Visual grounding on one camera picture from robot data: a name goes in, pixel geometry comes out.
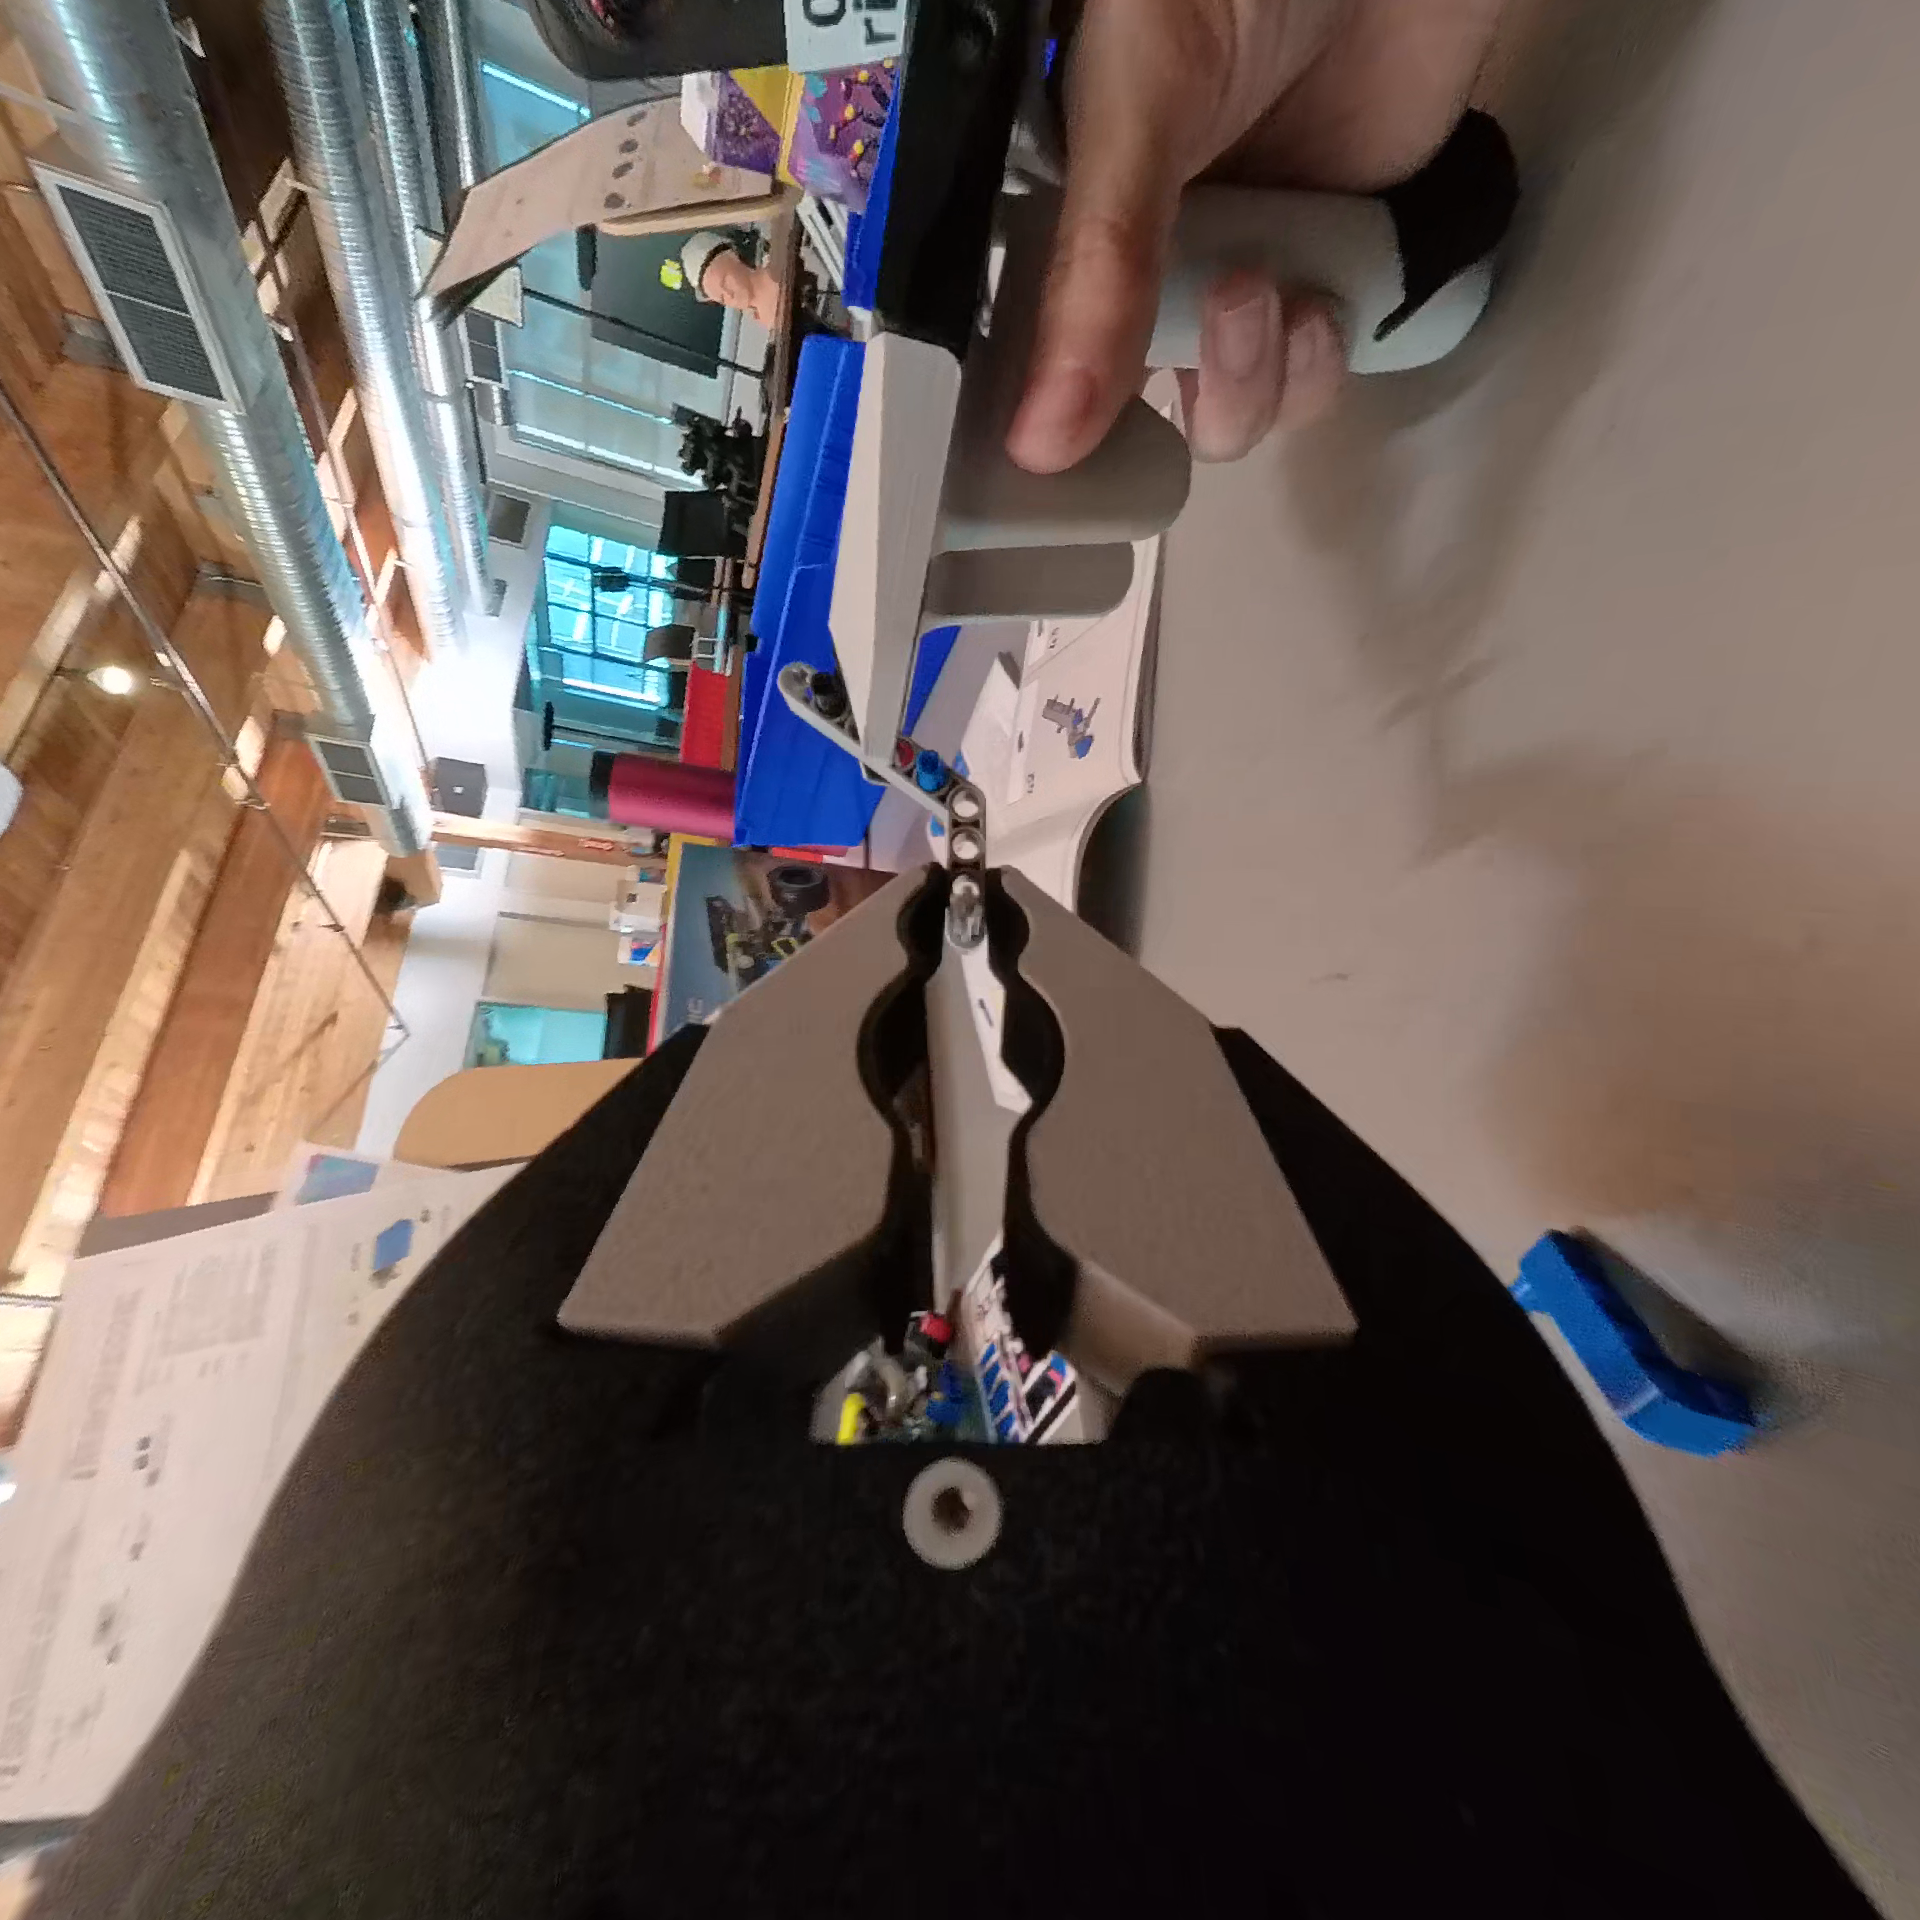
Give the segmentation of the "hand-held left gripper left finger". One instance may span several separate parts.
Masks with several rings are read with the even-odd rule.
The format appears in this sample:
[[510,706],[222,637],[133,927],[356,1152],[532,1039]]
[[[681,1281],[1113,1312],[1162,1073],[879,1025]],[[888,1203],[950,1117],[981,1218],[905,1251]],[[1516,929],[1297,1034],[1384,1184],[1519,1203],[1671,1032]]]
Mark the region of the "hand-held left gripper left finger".
[[812,1418],[929,1298],[926,987],[943,874],[886,880],[725,1009],[559,1306],[582,1384],[642,1418]]

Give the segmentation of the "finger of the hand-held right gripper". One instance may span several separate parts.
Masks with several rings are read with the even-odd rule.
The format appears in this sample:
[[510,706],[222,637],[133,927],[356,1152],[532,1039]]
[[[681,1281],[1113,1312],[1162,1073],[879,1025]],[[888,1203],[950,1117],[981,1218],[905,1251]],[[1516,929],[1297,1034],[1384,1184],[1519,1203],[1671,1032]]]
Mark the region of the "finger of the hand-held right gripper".
[[861,760],[888,760],[927,619],[927,570],[961,367],[941,344],[874,330],[861,351],[854,435],[831,566],[829,637]]

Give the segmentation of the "grey plastic beam assembly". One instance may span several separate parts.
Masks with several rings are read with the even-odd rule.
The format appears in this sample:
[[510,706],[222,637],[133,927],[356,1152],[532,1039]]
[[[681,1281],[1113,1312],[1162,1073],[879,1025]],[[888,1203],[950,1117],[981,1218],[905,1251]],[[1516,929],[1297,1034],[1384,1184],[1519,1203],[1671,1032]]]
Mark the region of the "grey plastic beam assembly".
[[807,726],[943,826],[941,946],[924,984],[924,1016],[933,1301],[952,1306],[1001,1234],[1007,1143],[1016,1117],[996,1098],[990,1048],[974,1014],[976,987],[990,976],[988,801],[911,736],[860,736],[850,694],[834,672],[792,663],[777,672],[775,682],[786,707]]

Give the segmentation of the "blue angled plastic beam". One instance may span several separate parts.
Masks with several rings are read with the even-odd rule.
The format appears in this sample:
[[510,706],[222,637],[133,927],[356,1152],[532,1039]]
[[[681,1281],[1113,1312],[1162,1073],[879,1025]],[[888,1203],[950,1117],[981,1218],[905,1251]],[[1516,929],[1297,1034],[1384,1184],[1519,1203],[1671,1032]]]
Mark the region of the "blue angled plastic beam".
[[1519,1258],[1510,1295],[1557,1330],[1576,1369],[1638,1439],[1714,1457],[1746,1449],[1761,1432],[1743,1387],[1672,1358],[1586,1238],[1538,1237]]

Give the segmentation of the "purple toy set box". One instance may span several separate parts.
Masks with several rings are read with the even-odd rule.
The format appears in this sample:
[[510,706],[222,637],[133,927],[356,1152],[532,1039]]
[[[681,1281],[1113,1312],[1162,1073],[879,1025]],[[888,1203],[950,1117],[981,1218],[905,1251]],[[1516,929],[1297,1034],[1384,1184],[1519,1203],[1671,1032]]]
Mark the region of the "purple toy set box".
[[684,129],[709,161],[864,210],[896,95],[896,58],[792,71],[782,63],[679,81]]

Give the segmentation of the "dark toy set box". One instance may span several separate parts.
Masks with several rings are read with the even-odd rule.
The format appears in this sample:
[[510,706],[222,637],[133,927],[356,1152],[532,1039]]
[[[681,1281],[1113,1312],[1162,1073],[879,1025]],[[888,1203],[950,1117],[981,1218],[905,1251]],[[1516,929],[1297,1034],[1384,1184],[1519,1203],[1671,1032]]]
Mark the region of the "dark toy set box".
[[649,1048],[717,1018],[890,880],[802,851],[681,839],[668,858]]

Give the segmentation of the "person's right hand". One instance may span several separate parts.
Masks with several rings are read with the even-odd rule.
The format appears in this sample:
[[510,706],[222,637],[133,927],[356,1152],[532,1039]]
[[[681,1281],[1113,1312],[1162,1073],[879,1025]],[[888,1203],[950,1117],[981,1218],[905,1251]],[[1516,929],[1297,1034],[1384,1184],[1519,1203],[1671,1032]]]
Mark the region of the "person's right hand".
[[1062,197],[1006,433],[1061,473],[1137,394],[1190,183],[1384,199],[1425,169],[1538,23],[1504,2],[1077,3]]

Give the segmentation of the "brown rounded panel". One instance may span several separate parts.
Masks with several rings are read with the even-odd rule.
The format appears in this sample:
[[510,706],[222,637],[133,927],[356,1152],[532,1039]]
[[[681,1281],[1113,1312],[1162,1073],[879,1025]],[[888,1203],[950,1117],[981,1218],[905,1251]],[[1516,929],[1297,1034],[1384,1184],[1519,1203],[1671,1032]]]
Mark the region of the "brown rounded panel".
[[634,1073],[639,1057],[469,1066],[425,1089],[388,1152],[420,1168],[525,1162]]

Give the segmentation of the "sticker sheet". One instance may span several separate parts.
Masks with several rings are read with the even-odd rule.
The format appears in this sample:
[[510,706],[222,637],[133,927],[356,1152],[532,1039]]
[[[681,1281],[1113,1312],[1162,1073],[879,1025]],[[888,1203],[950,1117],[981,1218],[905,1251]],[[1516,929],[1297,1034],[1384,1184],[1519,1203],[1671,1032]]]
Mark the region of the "sticker sheet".
[[991,1447],[1077,1447],[1089,1439],[1079,1373],[1016,1333],[996,1241],[954,1298],[958,1346],[976,1422]]

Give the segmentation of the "plain blue storage bin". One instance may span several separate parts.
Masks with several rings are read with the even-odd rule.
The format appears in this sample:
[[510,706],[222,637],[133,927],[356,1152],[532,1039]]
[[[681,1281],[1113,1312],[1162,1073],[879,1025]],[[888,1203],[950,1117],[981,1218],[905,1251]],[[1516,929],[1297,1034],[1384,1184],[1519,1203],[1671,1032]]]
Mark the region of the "plain blue storage bin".
[[847,849],[879,786],[788,711],[786,664],[834,666],[831,570],[847,501],[864,344],[814,334],[799,346],[752,601],[757,643],[740,669],[740,848]]

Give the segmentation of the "partly built toy car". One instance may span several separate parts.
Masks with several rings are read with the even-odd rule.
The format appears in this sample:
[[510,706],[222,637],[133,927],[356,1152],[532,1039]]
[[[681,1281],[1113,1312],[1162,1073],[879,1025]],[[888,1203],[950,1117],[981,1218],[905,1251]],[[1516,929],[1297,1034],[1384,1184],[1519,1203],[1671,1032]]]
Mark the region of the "partly built toy car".
[[869,1339],[824,1392],[836,1447],[972,1442],[976,1384],[958,1344],[958,1298],[911,1312],[896,1342]]

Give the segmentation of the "white instruction booklet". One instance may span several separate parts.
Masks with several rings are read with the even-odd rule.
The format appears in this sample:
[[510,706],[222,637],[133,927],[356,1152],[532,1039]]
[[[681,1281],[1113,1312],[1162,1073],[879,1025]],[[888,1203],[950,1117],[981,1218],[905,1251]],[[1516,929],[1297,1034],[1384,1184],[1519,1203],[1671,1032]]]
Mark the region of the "white instruction booklet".
[[1146,775],[1162,542],[1093,616],[960,625],[909,736],[988,805],[991,862],[1077,906],[1088,843]]

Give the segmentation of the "white instruction poster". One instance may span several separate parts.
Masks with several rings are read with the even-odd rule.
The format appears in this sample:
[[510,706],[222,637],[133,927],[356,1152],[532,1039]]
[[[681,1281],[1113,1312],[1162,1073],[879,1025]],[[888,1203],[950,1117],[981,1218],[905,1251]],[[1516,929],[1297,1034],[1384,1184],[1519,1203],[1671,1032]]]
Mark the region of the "white instruction poster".
[[8,1457],[5,1825],[79,1821],[116,1786],[332,1389],[517,1169],[423,1171],[71,1269]]

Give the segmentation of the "magenta cylinder post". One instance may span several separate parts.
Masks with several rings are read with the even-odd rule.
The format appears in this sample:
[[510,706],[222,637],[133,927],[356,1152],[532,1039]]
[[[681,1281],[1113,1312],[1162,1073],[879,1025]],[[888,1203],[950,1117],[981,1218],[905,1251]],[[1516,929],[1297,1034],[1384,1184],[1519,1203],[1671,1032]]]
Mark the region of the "magenta cylinder post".
[[586,790],[594,813],[620,826],[735,841],[735,775],[644,751],[594,751]]

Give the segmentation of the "silver ventilation duct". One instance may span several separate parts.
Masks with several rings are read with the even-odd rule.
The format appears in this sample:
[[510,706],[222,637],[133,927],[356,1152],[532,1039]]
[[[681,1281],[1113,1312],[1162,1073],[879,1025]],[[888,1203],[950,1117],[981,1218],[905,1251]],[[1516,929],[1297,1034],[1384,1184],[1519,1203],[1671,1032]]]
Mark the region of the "silver ventilation duct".
[[305,726],[368,743],[390,790],[388,809],[364,806],[374,839],[397,856],[425,851],[425,786],[368,675],[377,663],[368,595],[334,528],[168,8],[5,3],[5,24],[31,69],[29,106],[53,122],[28,165],[53,161],[170,217],[245,398],[234,416],[183,405],[313,687],[318,707]]
[[466,386],[418,295],[400,7],[266,2],[262,18],[406,585],[431,654],[456,655],[490,608],[488,546]]

